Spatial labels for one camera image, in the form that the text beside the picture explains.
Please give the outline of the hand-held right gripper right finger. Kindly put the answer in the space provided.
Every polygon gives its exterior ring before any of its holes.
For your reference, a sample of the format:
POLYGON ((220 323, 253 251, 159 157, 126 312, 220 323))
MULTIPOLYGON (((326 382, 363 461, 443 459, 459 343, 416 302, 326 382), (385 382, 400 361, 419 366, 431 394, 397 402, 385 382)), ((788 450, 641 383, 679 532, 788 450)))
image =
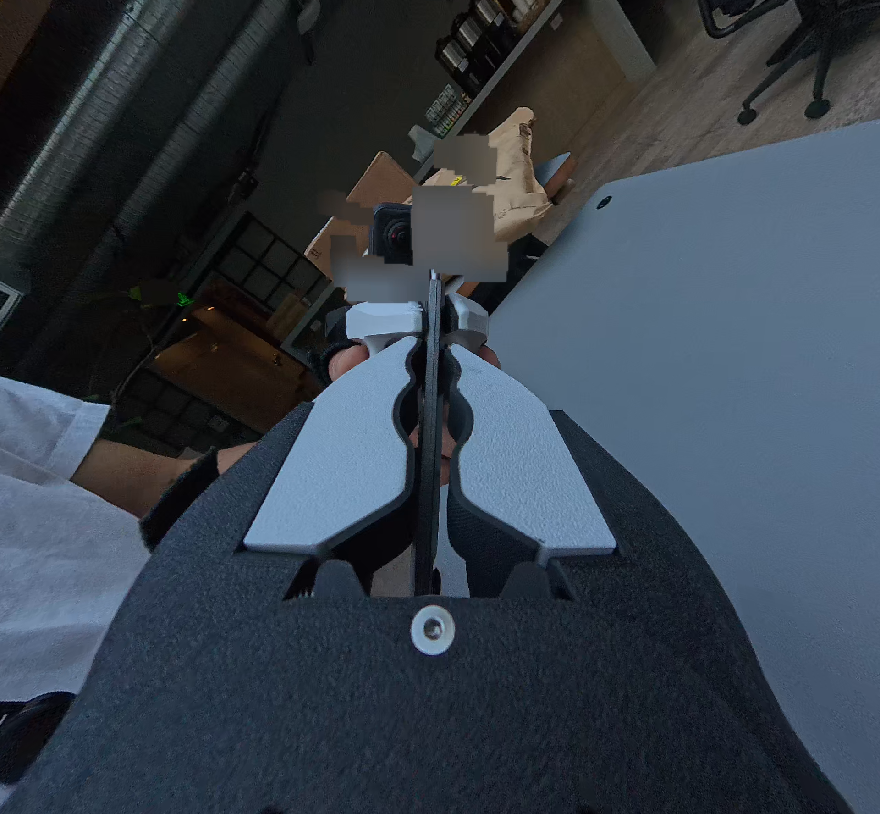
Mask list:
POLYGON ((446 361, 455 552, 468 566, 610 555, 617 542, 546 405, 464 346, 446 361))

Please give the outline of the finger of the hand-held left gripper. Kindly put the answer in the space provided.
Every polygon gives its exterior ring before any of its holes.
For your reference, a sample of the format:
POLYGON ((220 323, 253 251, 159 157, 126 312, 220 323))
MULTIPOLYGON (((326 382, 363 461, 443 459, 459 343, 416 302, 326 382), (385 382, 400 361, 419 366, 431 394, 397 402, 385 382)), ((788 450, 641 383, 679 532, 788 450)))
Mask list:
POLYGON ((420 302, 359 302, 346 313, 346 337, 377 355, 404 337, 424 333, 420 302))
POLYGON ((490 314, 465 296, 445 299, 445 344, 478 350, 489 337, 490 314))

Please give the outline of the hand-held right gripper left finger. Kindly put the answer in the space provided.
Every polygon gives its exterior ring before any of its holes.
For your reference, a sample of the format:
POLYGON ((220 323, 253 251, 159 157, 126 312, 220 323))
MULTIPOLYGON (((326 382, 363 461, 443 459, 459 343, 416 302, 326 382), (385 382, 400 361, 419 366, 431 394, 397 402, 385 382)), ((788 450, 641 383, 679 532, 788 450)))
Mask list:
POLYGON ((405 336, 315 400, 244 537, 253 552, 330 552, 411 494, 415 448, 402 403, 420 339, 405 336))

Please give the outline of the metal utility knife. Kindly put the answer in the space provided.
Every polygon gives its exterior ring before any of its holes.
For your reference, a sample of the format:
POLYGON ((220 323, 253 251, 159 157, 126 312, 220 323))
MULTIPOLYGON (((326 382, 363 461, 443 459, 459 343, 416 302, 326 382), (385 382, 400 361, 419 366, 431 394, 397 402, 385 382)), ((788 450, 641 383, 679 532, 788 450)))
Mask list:
POLYGON ((413 593, 432 593, 436 542, 439 527, 439 496, 443 444, 443 406, 441 390, 442 309, 445 286, 439 273, 430 272, 427 301, 428 328, 425 337, 423 406, 419 426, 419 492, 417 518, 412 544, 413 593))

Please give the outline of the brown paper mailer bag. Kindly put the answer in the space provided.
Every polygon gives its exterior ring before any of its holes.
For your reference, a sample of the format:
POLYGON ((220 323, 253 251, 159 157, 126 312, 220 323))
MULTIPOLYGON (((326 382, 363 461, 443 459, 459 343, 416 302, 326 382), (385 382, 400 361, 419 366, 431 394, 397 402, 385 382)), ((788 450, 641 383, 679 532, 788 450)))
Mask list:
POLYGON ((511 244, 534 231, 552 208, 532 160, 535 115, 519 107, 489 134, 497 151, 496 180, 477 187, 492 198, 494 238, 511 244))

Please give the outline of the person's left forearm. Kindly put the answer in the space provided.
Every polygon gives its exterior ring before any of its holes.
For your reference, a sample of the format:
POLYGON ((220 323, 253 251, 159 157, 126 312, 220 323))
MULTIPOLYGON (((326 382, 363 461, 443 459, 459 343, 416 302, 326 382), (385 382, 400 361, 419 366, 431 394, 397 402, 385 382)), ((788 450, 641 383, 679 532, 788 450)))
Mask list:
POLYGON ((71 482, 142 520, 179 478, 207 456, 162 456, 98 438, 75 469, 71 482))

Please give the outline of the grey desk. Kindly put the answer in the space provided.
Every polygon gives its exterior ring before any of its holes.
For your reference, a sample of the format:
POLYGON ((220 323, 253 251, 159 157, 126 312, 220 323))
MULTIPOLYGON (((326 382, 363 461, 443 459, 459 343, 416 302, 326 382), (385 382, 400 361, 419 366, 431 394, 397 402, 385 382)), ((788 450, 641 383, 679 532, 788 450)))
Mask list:
POLYGON ((491 314, 659 498, 801 740, 878 812, 879 127, 608 183, 491 314))

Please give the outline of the person's left hand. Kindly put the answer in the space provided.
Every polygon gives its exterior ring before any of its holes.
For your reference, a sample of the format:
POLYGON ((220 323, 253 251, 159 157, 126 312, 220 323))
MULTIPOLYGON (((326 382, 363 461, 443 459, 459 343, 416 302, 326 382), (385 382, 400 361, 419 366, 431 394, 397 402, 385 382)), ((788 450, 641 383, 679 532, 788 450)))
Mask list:
MULTIPOLYGON (((483 345, 478 348, 477 355, 490 365, 500 368, 497 354, 489 346, 483 345)), ((347 371, 369 359, 369 349, 361 344, 354 344, 341 349, 327 363, 327 375, 330 382, 335 382, 347 371)))

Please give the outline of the black-framed window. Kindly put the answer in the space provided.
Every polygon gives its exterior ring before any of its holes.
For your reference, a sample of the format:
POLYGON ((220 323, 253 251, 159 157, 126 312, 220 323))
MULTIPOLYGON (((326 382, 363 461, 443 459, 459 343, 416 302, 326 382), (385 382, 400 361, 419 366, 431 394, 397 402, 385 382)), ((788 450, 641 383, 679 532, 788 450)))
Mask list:
POLYGON ((219 275, 271 313, 293 295, 313 306, 332 288, 311 260, 250 213, 237 219, 206 273, 219 275))

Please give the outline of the colourful tea box rack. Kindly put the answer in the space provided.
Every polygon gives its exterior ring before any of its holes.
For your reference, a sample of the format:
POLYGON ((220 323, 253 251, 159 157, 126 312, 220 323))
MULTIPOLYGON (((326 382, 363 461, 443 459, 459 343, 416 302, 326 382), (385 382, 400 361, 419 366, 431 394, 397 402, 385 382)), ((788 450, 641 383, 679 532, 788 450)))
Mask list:
POLYGON ((429 130, 438 138, 446 137, 470 104, 471 98, 467 93, 451 83, 446 84, 425 112, 429 130))

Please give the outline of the black coffee dispenser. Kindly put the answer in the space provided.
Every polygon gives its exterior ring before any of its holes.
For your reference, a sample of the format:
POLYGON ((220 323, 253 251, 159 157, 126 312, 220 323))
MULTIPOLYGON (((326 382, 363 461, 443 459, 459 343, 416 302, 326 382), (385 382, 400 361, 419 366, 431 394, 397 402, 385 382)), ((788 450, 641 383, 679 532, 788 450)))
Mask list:
POLYGON ((473 12, 483 24, 495 28, 500 34, 511 38, 514 43, 518 39, 517 27, 511 17, 504 11, 498 0, 472 0, 473 12))
POLYGON ((452 36, 437 39, 434 56, 468 97, 472 99, 480 93, 484 81, 457 39, 452 36))
POLYGON ((475 64, 492 75, 499 66, 498 50, 487 30, 470 12, 458 14, 452 23, 452 34, 469 54, 475 64))

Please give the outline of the green plant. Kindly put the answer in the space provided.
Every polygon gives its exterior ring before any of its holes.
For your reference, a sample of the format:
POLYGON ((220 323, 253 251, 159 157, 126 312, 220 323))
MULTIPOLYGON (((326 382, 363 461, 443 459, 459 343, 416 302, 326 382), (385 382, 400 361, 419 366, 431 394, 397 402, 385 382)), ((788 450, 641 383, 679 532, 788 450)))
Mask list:
POLYGON ((183 309, 175 306, 178 286, 147 279, 122 290, 89 294, 82 303, 93 325, 83 399, 114 407, 127 387, 153 361, 163 335, 183 309))

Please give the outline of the white counter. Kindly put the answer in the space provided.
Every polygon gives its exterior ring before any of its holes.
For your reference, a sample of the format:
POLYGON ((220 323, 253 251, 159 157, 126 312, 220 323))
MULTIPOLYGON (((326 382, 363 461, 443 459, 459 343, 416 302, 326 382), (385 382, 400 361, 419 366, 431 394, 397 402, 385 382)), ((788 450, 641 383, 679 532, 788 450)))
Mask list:
MULTIPOLYGON (((534 151, 543 155, 572 148, 612 106, 634 93, 655 71, 655 63, 618 0, 544 0, 544 9, 518 39, 487 28, 498 50, 499 66, 488 75, 464 115, 447 135, 487 134, 518 107, 536 119, 534 151)), ((413 159, 424 162, 436 138, 423 117, 408 133, 413 159)))

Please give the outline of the metal ceiling duct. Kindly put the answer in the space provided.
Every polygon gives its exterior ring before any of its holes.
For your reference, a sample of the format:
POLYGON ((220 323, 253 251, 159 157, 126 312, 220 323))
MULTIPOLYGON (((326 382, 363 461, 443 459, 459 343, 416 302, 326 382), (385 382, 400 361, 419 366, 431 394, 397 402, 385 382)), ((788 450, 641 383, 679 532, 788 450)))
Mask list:
POLYGON ((319 0, 256 2, 215 62, 207 79, 177 119, 136 187, 110 221, 104 234, 110 250, 116 251, 126 242, 177 177, 284 21, 295 19, 306 57, 308 60, 314 58, 313 31, 320 12, 319 0))
POLYGON ((193 0, 127 0, 112 34, 2 208, 2 244, 25 247, 56 216, 193 0))

